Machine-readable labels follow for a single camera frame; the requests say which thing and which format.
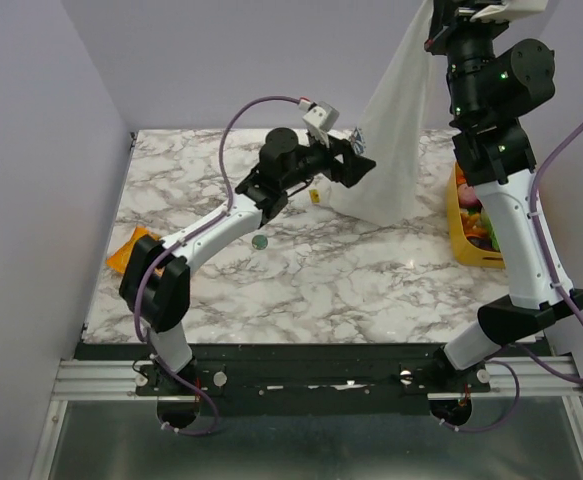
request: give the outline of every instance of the yellow bin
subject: yellow bin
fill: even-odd
[[[458,201],[457,175],[460,167],[455,163],[451,178],[447,185],[447,220],[449,222],[449,237],[451,248],[456,260],[462,265],[472,267],[504,268],[504,260],[500,252],[482,250],[473,245],[464,236],[462,220],[460,219],[460,203]]]

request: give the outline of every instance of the marble table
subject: marble table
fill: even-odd
[[[257,161],[268,130],[229,136],[234,184]],[[115,252],[136,225],[165,235],[224,200],[218,130],[140,132],[108,246]],[[451,131],[420,143],[417,208],[379,228],[313,205],[307,192],[261,232],[247,235],[193,277],[185,317],[190,342],[446,342],[475,321],[478,307],[504,295],[501,270],[459,265],[448,240],[444,188],[453,165]],[[136,342],[117,294],[121,276],[103,266],[88,315],[89,343]]]

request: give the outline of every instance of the green round object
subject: green round object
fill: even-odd
[[[264,250],[269,245],[269,240],[264,235],[256,235],[251,240],[251,245],[256,250]]]

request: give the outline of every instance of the yellow object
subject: yellow object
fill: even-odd
[[[117,252],[107,258],[107,266],[111,267],[113,270],[120,274],[124,274],[124,271],[127,269],[129,257],[131,256],[131,250],[133,250],[135,242],[137,242],[145,235],[151,235],[156,240],[160,238],[158,235],[151,233],[144,227],[135,227],[133,235],[131,235],[129,241],[122,245],[122,247]]]
[[[447,220],[453,255],[463,265],[504,268],[504,260],[500,252],[482,250],[469,242],[464,234],[460,217],[460,203],[458,202],[457,180],[460,175],[461,170],[456,163],[447,184]]]
[[[309,190],[309,195],[311,196],[312,203],[320,203],[320,192],[315,189]]]

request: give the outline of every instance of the cable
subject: cable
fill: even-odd
[[[227,170],[226,170],[226,166],[224,164],[224,145],[226,143],[227,136],[229,135],[229,132],[233,129],[233,125],[235,125],[235,122],[238,121],[238,119],[242,116],[242,114],[244,112],[246,112],[249,108],[253,107],[254,105],[258,105],[260,103],[270,102],[270,101],[290,102],[290,103],[295,103],[296,105],[300,103],[300,99],[293,98],[293,97],[286,97],[286,96],[280,96],[280,95],[261,97],[261,98],[257,98],[255,100],[247,103],[244,107],[242,107],[238,111],[238,113],[236,113],[234,115],[234,117],[229,121],[229,124],[227,125],[227,127],[224,129],[224,132],[222,133],[222,138],[220,139],[220,148],[218,150],[218,163],[220,165],[220,174],[222,175],[222,181],[224,182],[224,186],[225,186],[226,192],[227,192],[226,211],[220,212],[217,216],[213,217],[207,223],[205,223],[204,225],[201,225],[200,227],[196,228],[192,232],[188,233],[182,239],[174,242],[173,245],[171,245],[170,247],[165,249],[160,255],[158,255],[158,257],[151,263],[151,265],[149,265],[149,267],[144,272],[144,275],[142,276],[142,280],[140,281],[140,285],[138,286],[138,293],[135,297],[135,303],[133,306],[133,325],[134,325],[135,334],[138,337],[138,340],[140,340],[140,342],[142,342],[142,343],[147,344],[147,346],[149,347],[149,349],[152,351],[152,353],[154,355],[153,360],[156,361],[164,369],[165,372],[167,372],[175,381],[177,381],[181,385],[185,386],[186,388],[191,390],[196,395],[199,395],[205,402],[207,402],[209,404],[209,406],[213,410],[214,421],[213,421],[213,424],[211,425],[211,427],[209,427],[207,430],[200,430],[200,431],[178,430],[178,429],[171,427],[168,424],[166,426],[163,424],[163,428],[169,428],[169,429],[173,430],[174,432],[179,433],[181,435],[202,436],[202,435],[208,435],[208,434],[212,433],[220,421],[220,412],[218,411],[218,407],[216,406],[216,404],[213,402],[211,397],[209,397],[209,395],[206,394],[206,392],[204,392],[202,389],[198,388],[197,386],[193,385],[192,383],[187,382],[186,380],[184,380],[183,378],[178,376],[177,372],[174,372],[173,370],[171,370],[171,368],[158,356],[157,352],[155,351],[155,348],[151,344],[149,336],[146,335],[142,331],[142,323],[141,323],[140,315],[142,312],[142,299],[144,297],[144,291],[147,288],[147,284],[149,283],[149,279],[151,278],[151,275],[153,274],[155,269],[158,268],[158,265],[160,265],[175,250],[177,250],[181,246],[185,245],[187,241],[189,241],[193,237],[199,235],[200,233],[205,232],[206,230],[208,230],[212,226],[218,224],[223,218],[225,218],[226,214],[231,210],[231,208],[233,208],[233,202],[234,202],[233,189],[231,187],[231,180],[229,179],[229,176],[228,176]]]
[[[440,425],[447,427],[449,430],[453,430],[454,432],[457,433],[485,433],[490,432],[491,430],[495,430],[498,427],[501,427],[509,420],[509,418],[511,418],[511,415],[513,415],[513,412],[515,412],[515,410],[518,408],[518,403],[520,402],[520,379],[518,378],[518,375],[515,373],[515,370],[513,370],[511,365],[509,365],[508,363],[501,362],[499,360],[489,360],[487,363],[501,365],[507,370],[509,370],[509,372],[511,372],[511,376],[513,377],[513,383],[515,383],[515,397],[513,398],[511,408],[509,408],[507,413],[502,415],[502,417],[498,421],[492,423],[491,425],[487,425],[486,427],[459,427],[456,425],[451,425],[450,423],[447,423],[445,420],[440,420]]]
[[[545,172],[549,169],[551,164],[555,161],[558,155],[562,153],[562,151],[568,147],[573,140],[576,139],[578,135],[583,132],[583,122],[573,131],[571,134],[565,138],[560,145],[556,147],[553,152],[547,157],[544,161],[542,166],[538,169],[538,172],[533,179],[533,183],[531,185],[531,192],[529,194],[529,211],[531,213],[531,221],[533,222],[533,226],[535,228],[536,235],[538,236],[538,241],[540,243],[540,248],[542,250],[542,254],[544,257],[544,261],[547,264],[547,268],[549,269],[549,274],[551,276],[551,281],[556,289],[556,291],[560,294],[560,296],[564,299],[564,302],[567,306],[571,309],[573,314],[576,316],[580,325],[583,328],[583,312],[578,308],[578,306],[573,302],[571,297],[569,296],[568,292],[560,285],[560,275],[558,274],[558,269],[553,261],[551,256],[551,249],[549,248],[549,243],[547,242],[546,235],[544,233],[544,229],[542,228],[542,222],[540,221],[540,217],[538,213],[538,190],[540,188],[540,179],[545,174]],[[583,378],[574,377],[571,375],[565,375],[563,373],[558,372],[550,365],[543,362],[540,357],[535,355],[531,350],[529,350],[526,346],[517,344],[517,347],[521,350],[525,351],[531,359],[537,363],[539,366],[544,368],[547,372],[552,373],[558,378],[562,380],[566,380],[568,382],[577,383],[583,385]]]

